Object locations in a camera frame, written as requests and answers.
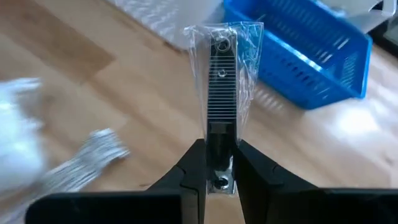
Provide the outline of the blue plastic basket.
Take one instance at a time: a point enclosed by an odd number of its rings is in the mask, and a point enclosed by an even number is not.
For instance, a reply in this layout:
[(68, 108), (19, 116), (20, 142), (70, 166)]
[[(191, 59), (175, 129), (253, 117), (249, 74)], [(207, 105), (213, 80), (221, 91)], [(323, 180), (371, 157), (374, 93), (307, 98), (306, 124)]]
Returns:
[(373, 40), (316, 0), (224, 0), (226, 22), (264, 24), (259, 79), (312, 110), (364, 98)]

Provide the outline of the white solid plastic bin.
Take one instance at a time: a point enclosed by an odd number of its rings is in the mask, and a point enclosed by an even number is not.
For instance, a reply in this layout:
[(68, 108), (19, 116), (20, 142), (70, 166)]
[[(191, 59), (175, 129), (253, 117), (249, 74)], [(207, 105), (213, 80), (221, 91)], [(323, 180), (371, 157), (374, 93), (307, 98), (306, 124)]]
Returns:
[(363, 33), (368, 33), (390, 19), (398, 8), (398, 0), (319, 0), (344, 17)]

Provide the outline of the white paper bandage packet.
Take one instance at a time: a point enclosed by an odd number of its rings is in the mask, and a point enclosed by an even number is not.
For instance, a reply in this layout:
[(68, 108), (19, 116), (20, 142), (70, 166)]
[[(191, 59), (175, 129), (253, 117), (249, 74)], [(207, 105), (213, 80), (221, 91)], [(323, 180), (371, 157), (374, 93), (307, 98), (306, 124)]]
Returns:
[(39, 182), (39, 195), (77, 192), (99, 177), (115, 159), (128, 155), (129, 150), (112, 129), (93, 131), (70, 160), (44, 175)]

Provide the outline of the bagged black nail clipper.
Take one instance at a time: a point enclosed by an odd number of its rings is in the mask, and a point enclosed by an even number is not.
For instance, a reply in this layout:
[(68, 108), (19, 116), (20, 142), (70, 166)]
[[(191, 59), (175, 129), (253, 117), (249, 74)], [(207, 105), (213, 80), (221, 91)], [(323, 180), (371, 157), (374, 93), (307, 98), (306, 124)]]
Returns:
[(236, 191), (233, 151), (248, 120), (259, 75), (264, 25), (227, 22), (184, 28), (206, 147), (206, 191)]

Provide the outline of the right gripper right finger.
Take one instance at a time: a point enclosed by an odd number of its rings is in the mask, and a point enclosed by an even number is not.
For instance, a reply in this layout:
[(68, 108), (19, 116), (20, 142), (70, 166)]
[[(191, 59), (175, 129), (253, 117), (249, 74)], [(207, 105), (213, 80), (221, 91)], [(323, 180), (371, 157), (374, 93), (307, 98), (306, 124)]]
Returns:
[(233, 151), (233, 169), (246, 224), (268, 224), (269, 205), (275, 192), (316, 188), (246, 141), (241, 141)]

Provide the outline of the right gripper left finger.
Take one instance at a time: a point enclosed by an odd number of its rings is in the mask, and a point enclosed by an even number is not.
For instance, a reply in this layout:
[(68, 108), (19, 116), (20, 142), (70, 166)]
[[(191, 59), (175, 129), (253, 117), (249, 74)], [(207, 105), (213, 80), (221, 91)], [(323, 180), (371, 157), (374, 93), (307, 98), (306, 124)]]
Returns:
[(147, 191), (181, 190), (194, 197), (196, 212), (192, 224), (204, 224), (206, 205), (206, 146), (197, 139), (182, 158)]

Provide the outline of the clear bag of cotton pads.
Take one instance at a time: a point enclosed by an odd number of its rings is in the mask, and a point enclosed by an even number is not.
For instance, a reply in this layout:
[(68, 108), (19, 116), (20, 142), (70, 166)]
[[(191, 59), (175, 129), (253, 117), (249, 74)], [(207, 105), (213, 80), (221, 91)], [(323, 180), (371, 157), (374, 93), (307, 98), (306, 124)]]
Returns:
[(38, 137), (42, 81), (17, 78), (0, 82), (0, 195), (34, 183), (45, 171)]

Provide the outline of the white perforated plastic basket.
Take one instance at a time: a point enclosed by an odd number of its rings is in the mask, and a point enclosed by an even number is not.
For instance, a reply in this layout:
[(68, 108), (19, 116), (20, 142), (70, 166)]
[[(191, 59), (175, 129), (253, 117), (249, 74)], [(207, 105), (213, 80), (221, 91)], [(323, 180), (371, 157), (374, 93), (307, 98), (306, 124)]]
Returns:
[(223, 20), (223, 0), (107, 0), (170, 45), (189, 48), (183, 29)]

